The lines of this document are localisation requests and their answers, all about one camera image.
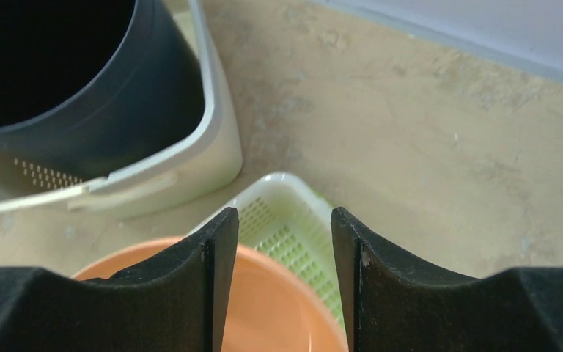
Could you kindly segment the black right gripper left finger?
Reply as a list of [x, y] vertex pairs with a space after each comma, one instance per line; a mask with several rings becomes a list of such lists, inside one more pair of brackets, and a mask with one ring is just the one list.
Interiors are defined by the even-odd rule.
[[219, 351], [238, 244], [225, 208], [107, 279], [0, 267], [0, 351]]

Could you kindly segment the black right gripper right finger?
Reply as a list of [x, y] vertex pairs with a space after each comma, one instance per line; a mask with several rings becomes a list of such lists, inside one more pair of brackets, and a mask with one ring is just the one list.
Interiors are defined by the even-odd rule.
[[563, 351], [563, 267], [484, 279], [442, 268], [331, 213], [351, 351]]

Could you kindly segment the orange plastic bucket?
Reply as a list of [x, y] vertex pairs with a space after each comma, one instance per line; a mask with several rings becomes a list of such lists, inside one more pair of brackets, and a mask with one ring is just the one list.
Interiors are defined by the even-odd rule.
[[347, 351], [342, 327], [289, 269], [247, 246], [237, 249], [223, 351]]

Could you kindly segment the white perforated strainer basket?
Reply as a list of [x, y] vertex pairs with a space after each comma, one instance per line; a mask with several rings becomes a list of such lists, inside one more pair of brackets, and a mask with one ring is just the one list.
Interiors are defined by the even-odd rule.
[[332, 205], [290, 172], [273, 172], [226, 205], [239, 215], [240, 244], [292, 271], [344, 323], [331, 240]]

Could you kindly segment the cream perforated laundry basket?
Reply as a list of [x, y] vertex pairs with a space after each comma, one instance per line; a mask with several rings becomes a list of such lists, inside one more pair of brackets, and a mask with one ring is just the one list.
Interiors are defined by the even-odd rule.
[[31, 208], [127, 218], [171, 208], [233, 181], [243, 156], [232, 97], [200, 1], [169, 1], [196, 52], [205, 109], [186, 139], [107, 177], [81, 181], [21, 158], [0, 156], [0, 213]]

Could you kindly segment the dark navy round bin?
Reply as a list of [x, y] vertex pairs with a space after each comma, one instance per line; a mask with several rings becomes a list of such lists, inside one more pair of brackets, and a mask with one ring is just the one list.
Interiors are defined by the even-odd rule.
[[190, 136], [204, 108], [162, 1], [0, 1], [0, 155], [103, 177]]

